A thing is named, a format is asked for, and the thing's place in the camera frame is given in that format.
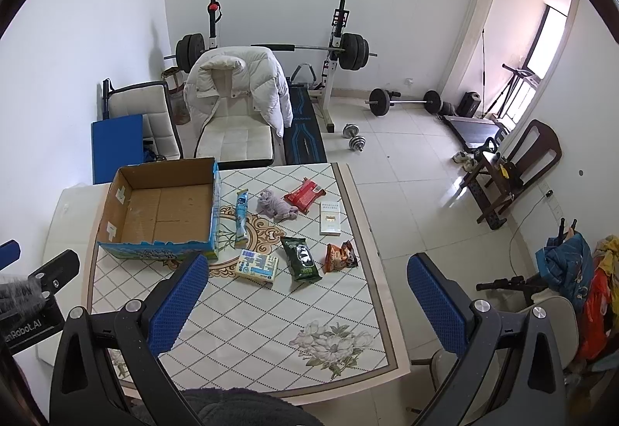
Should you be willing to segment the yellow blue tissue pack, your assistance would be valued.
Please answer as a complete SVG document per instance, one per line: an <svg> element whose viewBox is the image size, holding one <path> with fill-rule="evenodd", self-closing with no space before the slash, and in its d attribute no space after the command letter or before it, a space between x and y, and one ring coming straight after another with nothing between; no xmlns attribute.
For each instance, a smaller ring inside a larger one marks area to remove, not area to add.
<svg viewBox="0 0 619 426"><path fill-rule="evenodd" d="M238 277L272 284L278 270L279 258L276 255L242 250L235 266Z"/></svg>

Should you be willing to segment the orange snack bag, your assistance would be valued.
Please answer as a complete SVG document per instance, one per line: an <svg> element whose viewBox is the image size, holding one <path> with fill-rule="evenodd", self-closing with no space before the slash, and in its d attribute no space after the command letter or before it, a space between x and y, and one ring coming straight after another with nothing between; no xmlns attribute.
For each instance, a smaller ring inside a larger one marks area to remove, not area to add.
<svg viewBox="0 0 619 426"><path fill-rule="evenodd" d="M359 260L351 241L345 241L341 246L328 244L323 262L323 271L332 273L343 269L357 268Z"/></svg>

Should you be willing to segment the blue tube package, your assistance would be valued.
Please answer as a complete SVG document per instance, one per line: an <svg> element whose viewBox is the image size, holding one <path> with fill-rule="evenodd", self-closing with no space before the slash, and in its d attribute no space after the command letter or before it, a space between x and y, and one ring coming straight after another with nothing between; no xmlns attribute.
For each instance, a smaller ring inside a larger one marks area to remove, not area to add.
<svg viewBox="0 0 619 426"><path fill-rule="evenodd" d="M235 248L244 249L249 241L246 230L246 214L248 213L249 191L243 189L237 192L235 206Z"/></svg>

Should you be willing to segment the green wet wipes pack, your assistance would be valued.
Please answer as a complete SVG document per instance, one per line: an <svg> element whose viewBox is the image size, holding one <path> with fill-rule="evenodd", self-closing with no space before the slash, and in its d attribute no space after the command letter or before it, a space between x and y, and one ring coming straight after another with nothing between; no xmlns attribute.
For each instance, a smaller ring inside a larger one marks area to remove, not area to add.
<svg viewBox="0 0 619 426"><path fill-rule="evenodd" d="M286 252L295 281L315 282L321 279L305 238L283 236L281 237L281 244L284 252Z"/></svg>

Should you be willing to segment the white silver cigarette carton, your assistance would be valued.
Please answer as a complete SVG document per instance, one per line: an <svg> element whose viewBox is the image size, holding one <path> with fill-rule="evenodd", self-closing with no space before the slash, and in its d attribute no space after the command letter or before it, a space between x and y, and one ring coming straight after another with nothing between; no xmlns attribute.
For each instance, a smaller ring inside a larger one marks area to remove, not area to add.
<svg viewBox="0 0 619 426"><path fill-rule="evenodd" d="M323 201L320 203L320 234L341 234L340 203Z"/></svg>

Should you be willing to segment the grey plush toy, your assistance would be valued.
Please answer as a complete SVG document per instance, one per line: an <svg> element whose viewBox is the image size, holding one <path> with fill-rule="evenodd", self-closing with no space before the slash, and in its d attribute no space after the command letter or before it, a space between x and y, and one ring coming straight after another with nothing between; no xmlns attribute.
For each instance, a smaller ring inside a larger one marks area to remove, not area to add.
<svg viewBox="0 0 619 426"><path fill-rule="evenodd" d="M296 219L299 210L284 198L277 197L270 189L266 189L258 195L257 212L274 219L275 222L283 222Z"/></svg>

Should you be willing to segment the red snack packet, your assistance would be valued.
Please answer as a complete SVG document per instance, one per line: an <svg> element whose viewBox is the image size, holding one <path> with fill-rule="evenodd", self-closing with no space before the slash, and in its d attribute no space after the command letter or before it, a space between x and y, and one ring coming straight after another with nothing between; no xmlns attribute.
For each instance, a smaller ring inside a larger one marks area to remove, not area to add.
<svg viewBox="0 0 619 426"><path fill-rule="evenodd" d="M303 214L307 214L311 205L318 200L318 198L326 195L326 191L321 188L316 182L308 178L304 178L301 185L294 191L287 193L283 200L287 204L296 207Z"/></svg>

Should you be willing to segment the open cardboard box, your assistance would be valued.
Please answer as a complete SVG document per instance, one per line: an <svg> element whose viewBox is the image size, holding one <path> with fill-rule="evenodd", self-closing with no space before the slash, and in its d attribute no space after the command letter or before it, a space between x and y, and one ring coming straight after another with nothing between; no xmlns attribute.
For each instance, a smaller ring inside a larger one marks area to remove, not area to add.
<svg viewBox="0 0 619 426"><path fill-rule="evenodd" d="M96 242L117 259L218 258L221 174L213 158L118 169Z"/></svg>

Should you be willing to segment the blue board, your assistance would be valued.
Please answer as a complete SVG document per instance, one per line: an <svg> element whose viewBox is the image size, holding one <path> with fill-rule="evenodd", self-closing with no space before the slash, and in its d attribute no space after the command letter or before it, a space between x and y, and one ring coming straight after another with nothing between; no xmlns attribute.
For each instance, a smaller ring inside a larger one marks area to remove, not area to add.
<svg viewBox="0 0 619 426"><path fill-rule="evenodd" d="M130 115L91 124L92 183L110 183L119 168L144 161L143 118Z"/></svg>

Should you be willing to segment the black treadmill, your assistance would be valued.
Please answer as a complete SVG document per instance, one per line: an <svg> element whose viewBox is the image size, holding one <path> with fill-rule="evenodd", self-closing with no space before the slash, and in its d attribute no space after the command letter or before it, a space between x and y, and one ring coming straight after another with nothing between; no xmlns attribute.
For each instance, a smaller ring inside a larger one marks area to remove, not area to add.
<svg viewBox="0 0 619 426"><path fill-rule="evenodd" d="M464 151L473 152L486 142L490 137L494 138L503 127L488 119L476 119L460 116L439 117L460 142Z"/></svg>

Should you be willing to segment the dark wooden chair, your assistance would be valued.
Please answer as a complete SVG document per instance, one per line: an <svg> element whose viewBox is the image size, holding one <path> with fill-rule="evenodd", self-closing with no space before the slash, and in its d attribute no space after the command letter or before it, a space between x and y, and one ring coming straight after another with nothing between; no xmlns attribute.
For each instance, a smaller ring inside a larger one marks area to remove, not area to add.
<svg viewBox="0 0 619 426"><path fill-rule="evenodd" d="M481 151L474 167L464 176L461 187L468 189L479 206L476 223L486 221L492 230L501 228L504 213L530 188L540 182L563 156L555 130L532 120L515 146L503 155Z"/></svg>

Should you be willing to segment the white padded chair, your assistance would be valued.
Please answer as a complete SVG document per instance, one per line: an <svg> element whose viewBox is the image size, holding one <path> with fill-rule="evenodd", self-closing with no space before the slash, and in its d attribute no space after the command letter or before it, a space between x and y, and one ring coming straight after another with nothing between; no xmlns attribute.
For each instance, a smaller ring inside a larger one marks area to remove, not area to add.
<svg viewBox="0 0 619 426"><path fill-rule="evenodd" d="M274 161L271 126L250 96L221 98L200 128L195 158L213 158L221 169L267 167Z"/></svg>

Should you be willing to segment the floor barbell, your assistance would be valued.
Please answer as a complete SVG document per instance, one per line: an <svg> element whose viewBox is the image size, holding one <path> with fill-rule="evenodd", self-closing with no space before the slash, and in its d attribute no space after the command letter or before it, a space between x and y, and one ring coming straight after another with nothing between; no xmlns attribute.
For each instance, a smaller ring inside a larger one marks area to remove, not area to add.
<svg viewBox="0 0 619 426"><path fill-rule="evenodd" d="M443 107L441 96L434 90L427 91L422 99L403 99L400 92L374 89L365 103L376 117L386 116L391 108L399 104L423 105L430 115L436 115Z"/></svg>

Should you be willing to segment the white squat rack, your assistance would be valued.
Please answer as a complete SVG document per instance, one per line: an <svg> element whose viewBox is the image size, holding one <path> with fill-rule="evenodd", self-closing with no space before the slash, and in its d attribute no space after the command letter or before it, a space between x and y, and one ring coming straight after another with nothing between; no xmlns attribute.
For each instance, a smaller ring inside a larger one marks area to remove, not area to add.
<svg viewBox="0 0 619 426"><path fill-rule="evenodd" d="M340 0L338 7L333 11L332 25L330 26L330 39L325 47L339 47L340 39L344 33L349 33L345 30L348 21L349 11L346 9L346 0ZM319 104L323 116L327 118L330 115L328 107L330 106L330 96L332 96L333 84L335 83L335 75L340 67L335 56L327 57L325 54L323 61L322 73L318 81L318 90L321 92Z"/></svg>

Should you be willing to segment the barbell on rack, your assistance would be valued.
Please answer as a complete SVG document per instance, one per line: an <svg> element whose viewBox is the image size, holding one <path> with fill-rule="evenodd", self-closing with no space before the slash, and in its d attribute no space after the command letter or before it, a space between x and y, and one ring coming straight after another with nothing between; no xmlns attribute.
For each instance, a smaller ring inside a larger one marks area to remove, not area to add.
<svg viewBox="0 0 619 426"><path fill-rule="evenodd" d="M269 49L273 52L296 51L324 51L327 57L335 56L343 70L358 71L367 65L370 57L377 57L377 53L370 51L368 41L359 34L344 33L339 47L298 46L293 43L255 44L255 48ZM175 53L165 56L165 59L174 59L176 65L184 72L189 73L197 59L207 50L202 34L187 34L179 40Z"/></svg>

